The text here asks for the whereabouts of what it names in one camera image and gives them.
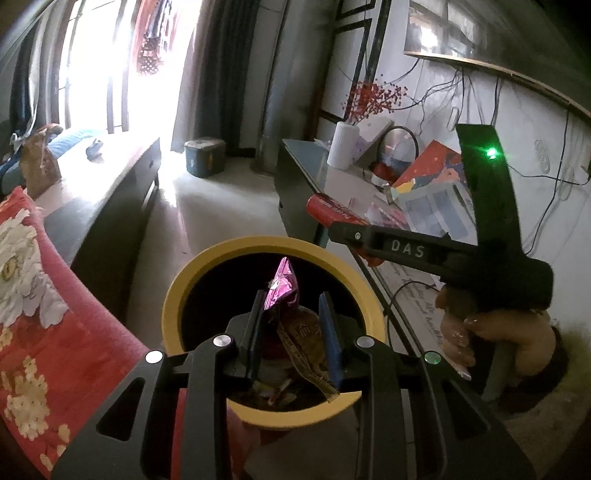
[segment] paper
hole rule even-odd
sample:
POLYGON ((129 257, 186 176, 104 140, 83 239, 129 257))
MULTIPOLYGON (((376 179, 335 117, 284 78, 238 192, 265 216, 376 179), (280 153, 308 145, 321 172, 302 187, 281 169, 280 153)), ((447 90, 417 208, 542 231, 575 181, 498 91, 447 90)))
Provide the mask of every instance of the paper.
POLYGON ((432 183, 404 193, 396 203, 413 232, 477 244, 472 201, 459 182, 432 183))

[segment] blue pillow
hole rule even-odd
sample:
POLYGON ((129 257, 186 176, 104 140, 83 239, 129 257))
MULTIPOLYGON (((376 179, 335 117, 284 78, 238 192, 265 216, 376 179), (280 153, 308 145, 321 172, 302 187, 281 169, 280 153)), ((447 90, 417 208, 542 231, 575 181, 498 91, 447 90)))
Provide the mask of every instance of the blue pillow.
POLYGON ((25 185, 20 163, 15 163, 2 176, 2 194, 10 194, 16 187, 25 185))
POLYGON ((74 148, 85 138, 99 137, 105 133, 105 130, 97 130, 93 128, 69 128, 55 137, 55 139, 49 143, 47 148, 49 148, 55 158, 60 158, 64 153, 74 148))

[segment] small blue box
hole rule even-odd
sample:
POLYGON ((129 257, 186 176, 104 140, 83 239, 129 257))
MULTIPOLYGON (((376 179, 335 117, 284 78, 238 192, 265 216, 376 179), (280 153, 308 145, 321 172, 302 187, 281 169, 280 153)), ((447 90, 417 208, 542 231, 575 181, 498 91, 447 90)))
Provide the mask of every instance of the small blue box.
POLYGON ((226 143, 219 138, 203 137, 185 143, 187 171, 201 179, 223 172, 226 167, 226 143))

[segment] curtain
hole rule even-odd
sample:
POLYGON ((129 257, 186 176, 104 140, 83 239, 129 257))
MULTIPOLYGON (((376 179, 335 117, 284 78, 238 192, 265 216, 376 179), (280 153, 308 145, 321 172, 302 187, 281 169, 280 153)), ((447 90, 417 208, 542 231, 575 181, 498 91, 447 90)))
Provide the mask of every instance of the curtain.
POLYGON ((24 137, 31 119, 31 102, 29 93, 29 68, 31 53, 35 43, 37 27, 34 27, 22 41, 18 52, 17 67, 12 78, 12 95, 10 97, 11 131, 17 137, 24 137))
POLYGON ((239 150, 246 74, 260 0, 204 0, 189 47, 173 150, 199 137, 239 150))
POLYGON ((49 123, 53 54, 56 26, 62 21, 67 0, 53 2, 24 38, 12 80, 10 123, 16 135, 15 148, 29 136, 35 126, 49 123))

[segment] white flower pattern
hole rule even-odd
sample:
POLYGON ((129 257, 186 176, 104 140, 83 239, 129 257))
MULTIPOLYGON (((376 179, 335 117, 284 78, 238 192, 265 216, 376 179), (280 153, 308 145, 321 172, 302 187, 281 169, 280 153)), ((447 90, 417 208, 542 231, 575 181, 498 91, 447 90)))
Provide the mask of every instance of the white flower pattern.
POLYGON ((10 327, 23 313, 39 309, 43 328, 59 324, 68 307, 41 266, 41 252, 33 226, 23 225, 30 215, 21 209, 0 225, 0 325, 10 327))

